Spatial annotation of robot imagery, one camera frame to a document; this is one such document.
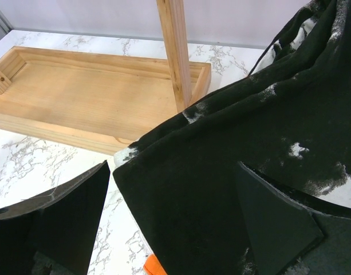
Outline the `orange white-speckled trousers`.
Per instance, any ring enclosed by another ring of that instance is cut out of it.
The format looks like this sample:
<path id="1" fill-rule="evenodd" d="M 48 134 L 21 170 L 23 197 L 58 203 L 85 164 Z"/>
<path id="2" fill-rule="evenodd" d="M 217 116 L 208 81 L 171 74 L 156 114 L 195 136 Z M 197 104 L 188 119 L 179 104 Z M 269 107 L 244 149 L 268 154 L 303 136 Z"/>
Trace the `orange white-speckled trousers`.
<path id="1" fill-rule="evenodd" d="M 147 257 L 143 269 L 147 275 L 167 275 L 154 254 L 151 254 Z"/>

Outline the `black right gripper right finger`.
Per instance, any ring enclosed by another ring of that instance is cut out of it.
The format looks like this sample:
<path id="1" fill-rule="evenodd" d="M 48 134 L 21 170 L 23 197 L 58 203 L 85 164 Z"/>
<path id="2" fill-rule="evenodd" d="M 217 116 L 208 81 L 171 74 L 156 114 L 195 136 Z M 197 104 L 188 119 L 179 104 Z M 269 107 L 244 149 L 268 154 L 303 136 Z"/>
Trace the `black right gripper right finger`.
<path id="1" fill-rule="evenodd" d="M 351 274 L 351 208 L 281 184 L 242 162 L 235 175 L 260 274 Z"/>

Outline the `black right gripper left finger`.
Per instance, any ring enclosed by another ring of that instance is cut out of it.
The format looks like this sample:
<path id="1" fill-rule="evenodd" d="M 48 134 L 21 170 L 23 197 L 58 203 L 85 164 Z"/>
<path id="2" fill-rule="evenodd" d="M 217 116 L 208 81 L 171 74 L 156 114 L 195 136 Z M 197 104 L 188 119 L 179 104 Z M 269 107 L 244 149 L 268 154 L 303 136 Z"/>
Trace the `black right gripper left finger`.
<path id="1" fill-rule="evenodd" d="M 0 274 L 87 274 L 110 175 L 102 162 L 0 208 Z"/>

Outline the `black white-speckled trousers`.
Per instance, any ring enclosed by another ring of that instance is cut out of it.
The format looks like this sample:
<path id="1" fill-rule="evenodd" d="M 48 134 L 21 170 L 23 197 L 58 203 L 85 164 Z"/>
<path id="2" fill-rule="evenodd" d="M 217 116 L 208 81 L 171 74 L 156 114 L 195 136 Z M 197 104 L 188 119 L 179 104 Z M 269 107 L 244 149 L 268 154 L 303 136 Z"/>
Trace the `black white-speckled trousers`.
<path id="1" fill-rule="evenodd" d="M 260 274 L 242 162 L 351 208 L 351 1 L 311 1 L 250 74 L 115 153 L 115 182 L 167 274 Z"/>

